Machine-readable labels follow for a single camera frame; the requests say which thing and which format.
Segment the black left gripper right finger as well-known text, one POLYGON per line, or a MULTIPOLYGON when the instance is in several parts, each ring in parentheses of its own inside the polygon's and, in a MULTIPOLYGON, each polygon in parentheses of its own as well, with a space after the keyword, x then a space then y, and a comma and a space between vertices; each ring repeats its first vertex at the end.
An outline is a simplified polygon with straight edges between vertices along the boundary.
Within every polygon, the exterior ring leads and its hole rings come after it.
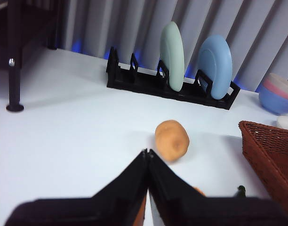
POLYGON ((150 194, 167 226, 288 226, 288 216, 271 200, 205 197, 177 176, 151 149, 150 194))

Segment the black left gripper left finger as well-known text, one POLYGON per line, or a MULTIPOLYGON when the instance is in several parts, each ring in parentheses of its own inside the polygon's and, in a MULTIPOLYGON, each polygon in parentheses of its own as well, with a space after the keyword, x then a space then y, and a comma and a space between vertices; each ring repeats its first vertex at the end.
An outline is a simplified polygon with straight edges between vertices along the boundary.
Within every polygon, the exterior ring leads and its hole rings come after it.
POLYGON ((88 198, 37 199, 21 203, 7 226, 141 226, 148 182, 147 150, 97 194, 88 198))

